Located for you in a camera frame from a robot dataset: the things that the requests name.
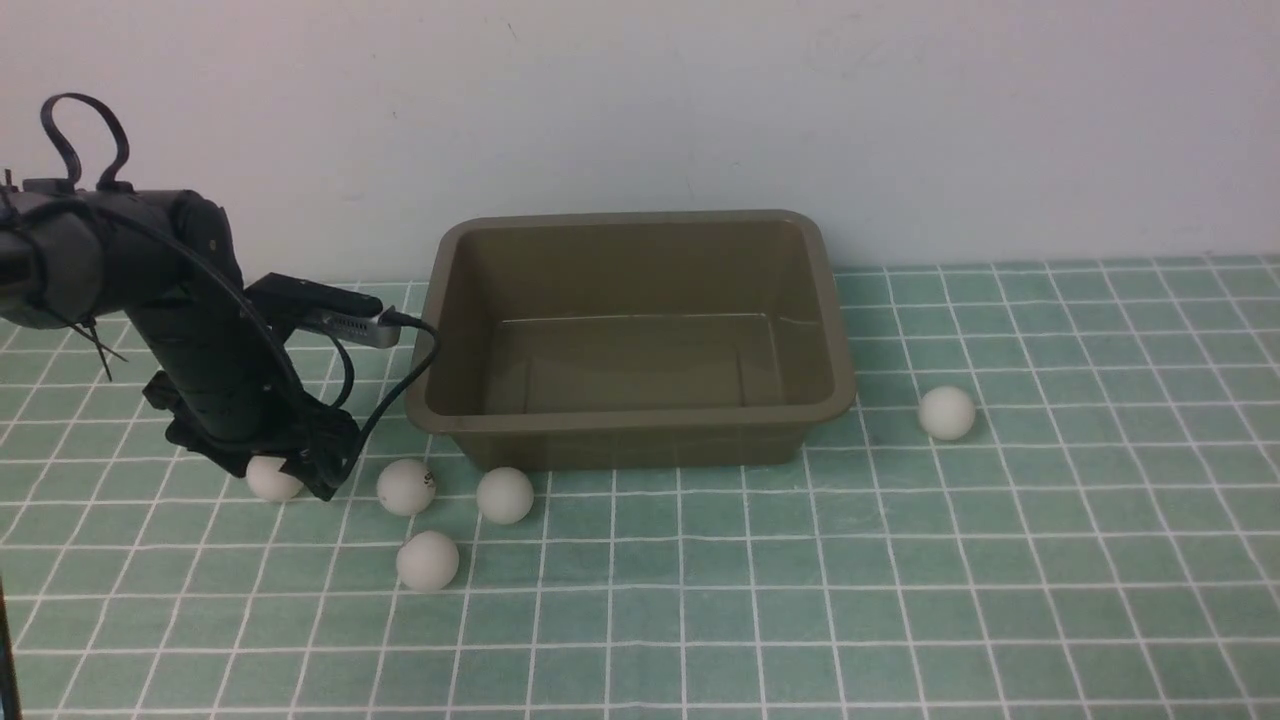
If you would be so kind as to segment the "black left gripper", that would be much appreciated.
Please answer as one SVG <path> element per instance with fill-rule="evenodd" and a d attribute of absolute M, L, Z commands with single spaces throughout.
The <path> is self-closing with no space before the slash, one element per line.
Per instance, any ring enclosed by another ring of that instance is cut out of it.
<path fill-rule="evenodd" d="M 346 482 L 361 448 L 361 429 L 346 410 L 238 372 L 202 379 L 159 372 L 143 397 L 172 414 L 165 429 L 170 443 L 239 478 L 256 457 L 280 459 L 284 471 L 320 500 L 330 500 Z"/>

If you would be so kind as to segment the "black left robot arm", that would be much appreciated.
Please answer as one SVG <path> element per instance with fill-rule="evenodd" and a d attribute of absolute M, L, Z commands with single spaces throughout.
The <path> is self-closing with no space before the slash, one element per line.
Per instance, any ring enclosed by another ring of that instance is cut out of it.
<path fill-rule="evenodd" d="M 361 430 L 308 393 L 285 333 L 257 309 L 227 214 L 192 191 L 38 193 L 3 190 L 3 318 L 69 329 L 120 313 L 157 363 L 146 402 L 166 441 L 234 477 L 278 457 L 316 498 L 351 474 Z"/>

